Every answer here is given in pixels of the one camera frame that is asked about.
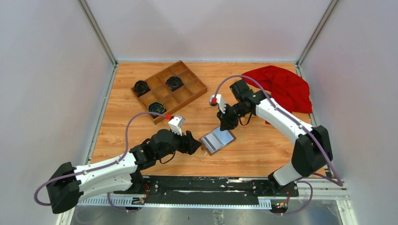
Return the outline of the brown leather card holder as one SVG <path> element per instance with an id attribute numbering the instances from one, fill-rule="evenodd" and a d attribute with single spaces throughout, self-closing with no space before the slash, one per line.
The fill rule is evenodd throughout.
<path id="1" fill-rule="evenodd" d="M 201 149 L 212 156 L 235 140 L 236 137 L 230 130 L 221 131 L 220 127 L 217 127 L 212 132 L 200 138 L 200 142 L 202 143 Z"/>

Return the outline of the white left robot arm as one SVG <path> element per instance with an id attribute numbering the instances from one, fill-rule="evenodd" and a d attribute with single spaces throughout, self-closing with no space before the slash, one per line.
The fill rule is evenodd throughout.
<path id="1" fill-rule="evenodd" d="M 64 163 L 46 185 L 52 212 L 66 212 L 80 201 L 114 191 L 140 193 L 144 188 L 142 170 L 177 151 L 192 155 L 200 146 L 190 131 L 178 135 L 161 129 L 126 154 L 90 165 Z"/>

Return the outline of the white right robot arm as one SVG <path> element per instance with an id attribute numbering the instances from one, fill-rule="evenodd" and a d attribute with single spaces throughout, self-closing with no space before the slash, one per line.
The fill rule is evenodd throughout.
<path id="1" fill-rule="evenodd" d="M 209 99 L 211 106 L 219 108 L 217 117 L 222 131 L 235 129 L 240 118 L 252 114 L 270 123 L 294 145 L 290 162 L 268 176 L 266 190 L 271 194 L 281 195 L 289 184 L 331 163 L 333 154 L 324 126 L 314 127 L 299 120 L 264 90 L 253 92 L 243 79 L 233 83 L 230 90 L 237 100 L 234 105 L 227 104 L 218 92 Z"/>

